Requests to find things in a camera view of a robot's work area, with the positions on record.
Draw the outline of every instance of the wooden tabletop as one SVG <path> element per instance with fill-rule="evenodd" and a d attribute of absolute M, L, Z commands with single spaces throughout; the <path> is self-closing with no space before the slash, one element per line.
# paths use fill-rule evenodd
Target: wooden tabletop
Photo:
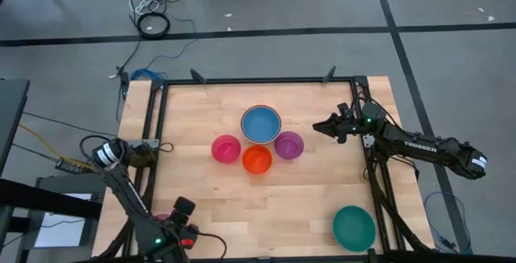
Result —
<path fill-rule="evenodd" d="M 368 81 L 371 95 L 399 122 L 389 79 L 369 77 Z M 130 84 L 121 138 L 141 138 L 149 92 L 149 81 Z M 159 100 L 158 94 L 151 133 Z M 311 127 L 336 112 L 339 103 L 351 100 L 346 82 L 170 86 L 161 142 L 173 143 L 174 150 L 160 153 L 152 213 L 170 213 L 178 196 L 194 201 L 197 208 L 190 222 L 202 232 L 224 238 L 226 257 L 356 254 L 336 243 L 331 221 L 348 205 L 363 207 L 376 219 L 371 190 L 362 174 L 360 137 L 337 144 Z M 247 173 L 240 159 L 220 164 L 210 152 L 213 140 L 223 134 L 236 136 L 243 150 L 251 145 L 239 122 L 245 110 L 256 104 L 272 106 L 282 118 L 282 131 L 297 132 L 305 142 L 305 152 L 293 161 L 282 160 L 271 144 L 266 145 L 273 154 L 273 166 L 262 176 Z M 388 166 L 400 215 L 423 243 L 433 246 L 414 171 L 397 161 Z M 396 247 L 392 224 L 386 213 L 385 217 L 391 246 Z M 94 255 L 106 249 L 126 219 L 107 191 Z M 373 247 L 381 252 L 378 235 Z M 218 240 L 202 237 L 187 253 L 190 258 L 216 258 L 222 252 Z"/>

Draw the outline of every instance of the yellow cable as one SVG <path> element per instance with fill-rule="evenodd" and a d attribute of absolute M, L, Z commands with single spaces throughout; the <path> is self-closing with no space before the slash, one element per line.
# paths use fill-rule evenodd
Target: yellow cable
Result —
<path fill-rule="evenodd" d="M 54 155 L 56 155 L 60 159 L 62 159 L 64 161 L 67 161 L 68 163 L 80 165 L 80 166 L 86 167 L 87 169 L 91 169 L 94 172 L 97 172 L 97 170 L 93 166 L 91 166 L 89 164 L 86 164 L 86 163 L 81 162 L 81 161 L 77 161 L 77 160 L 75 160 L 73 158 L 70 158 L 70 157 L 65 157 L 65 156 L 60 155 L 52 146 L 50 146 L 50 144 L 45 139 L 43 139 L 42 136 L 40 136 L 40 134 L 36 133 L 34 130 L 31 130 L 30 128 L 28 128 L 27 126 L 24 126 L 21 123 L 19 124 L 19 126 L 21 128 L 23 128 L 25 131 L 27 131 L 27 132 L 31 133 L 32 135 L 36 136 L 41 141 L 41 143 L 43 143 L 43 145 L 45 145 L 45 147 L 48 150 L 50 150 L 50 152 L 54 153 Z"/>

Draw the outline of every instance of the magenta cup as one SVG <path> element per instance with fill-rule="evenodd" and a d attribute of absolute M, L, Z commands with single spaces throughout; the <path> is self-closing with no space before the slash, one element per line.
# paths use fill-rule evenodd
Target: magenta cup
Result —
<path fill-rule="evenodd" d="M 211 145 L 211 155 L 222 163 L 231 163 L 240 155 L 240 142 L 234 136 L 222 135 Z"/>
<path fill-rule="evenodd" d="M 274 140 L 274 148 L 277 155 L 283 159 L 294 159 L 303 153 L 305 143 L 297 133 L 291 131 L 282 132 Z"/>

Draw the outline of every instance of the purple cup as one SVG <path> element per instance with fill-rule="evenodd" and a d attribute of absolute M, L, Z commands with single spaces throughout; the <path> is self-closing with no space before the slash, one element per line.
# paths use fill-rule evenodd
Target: purple cup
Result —
<path fill-rule="evenodd" d="M 283 159 L 294 159 L 303 153 L 305 143 L 297 133 L 291 131 L 282 132 L 274 140 L 274 148 L 277 155 Z"/>

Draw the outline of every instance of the floor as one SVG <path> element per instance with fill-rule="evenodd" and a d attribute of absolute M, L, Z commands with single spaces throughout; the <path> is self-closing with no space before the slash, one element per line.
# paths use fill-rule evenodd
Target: floor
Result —
<path fill-rule="evenodd" d="M 386 19 L 387 10 L 393 19 Z M 180 58 L 152 65 L 152 70 L 166 72 L 169 78 L 189 78 L 189 69 L 205 77 L 322 76 L 333 65 L 342 76 L 389 76 L 404 128 L 427 131 L 426 113 L 436 135 L 469 140 L 487 155 L 487 176 L 481 180 L 468 181 L 451 172 L 448 176 L 465 205 L 472 251 L 516 257 L 516 228 L 512 228 L 516 207 L 509 203 L 516 195 L 512 167 L 516 154 L 510 146 L 516 135 L 512 121 L 516 111 L 511 106 L 516 86 L 516 57 L 511 50 L 516 48 L 514 0 L 181 0 L 168 12 L 194 20 L 197 32 L 219 31 L 218 37 L 223 37 L 200 39 Z M 0 77 L 31 81 L 28 112 L 116 133 L 119 81 L 107 77 L 136 46 L 135 41 L 113 38 L 137 40 L 128 15 L 127 0 L 5 0 L 0 6 Z M 405 31 L 399 33 L 401 43 L 393 42 L 398 32 L 394 23 L 405 28 L 399 30 Z M 448 26 L 460 24 L 474 24 L 469 27 L 473 30 Z M 308 27 L 330 29 L 315 31 L 320 34 L 303 30 L 269 36 L 227 34 Z M 340 27 L 383 31 L 350 33 L 353 30 L 337 30 Z M 170 33 L 192 31 L 191 24 L 172 21 Z M 99 36 L 105 42 L 57 40 Z M 13 47 L 9 40 L 22 40 L 21 44 L 40 40 L 42 45 Z M 126 70 L 143 68 L 154 56 L 177 55 L 188 42 L 143 42 Z M 80 156 L 77 144 L 83 131 L 27 115 L 22 122 L 62 153 Z M 44 152 L 24 131 L 18 131 L 15 142 Z M 439 190 L 439 184 L 431 165 L 418 163 L 418 167 L 425 198 Z M 52 162 L 18 148 L 11 149 L 2 174 L 28 185 L 52 175 L 65 174 L 54 170 Z M 443 236 L 456 241 L 441 198 L 428 203 L 427 214 Z M 17 247 L 5 248 L 0 262 L 12 261 Z M 29 262 L 79 261 L 88 256 L 88 246 L 37 250 Z"/>

